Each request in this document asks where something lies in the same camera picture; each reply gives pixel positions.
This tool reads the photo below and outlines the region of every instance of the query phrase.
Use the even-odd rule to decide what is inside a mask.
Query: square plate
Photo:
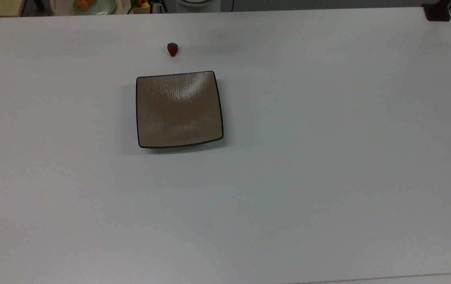
[[[142,148],[204,144],[224,136],[213,71],[138,77],[136,125]]]

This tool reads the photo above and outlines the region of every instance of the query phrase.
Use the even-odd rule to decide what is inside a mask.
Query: strawberry
[[[178,52],[178,45],[176,43],[168,43],[168,52],[171,57],[175,57]]]

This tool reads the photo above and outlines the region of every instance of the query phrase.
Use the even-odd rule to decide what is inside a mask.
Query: white table
[[[205,70],[224,139],[139,148],[136,77]],[[0,284],[433,273],[451,273],[451,22],[0,19]]]

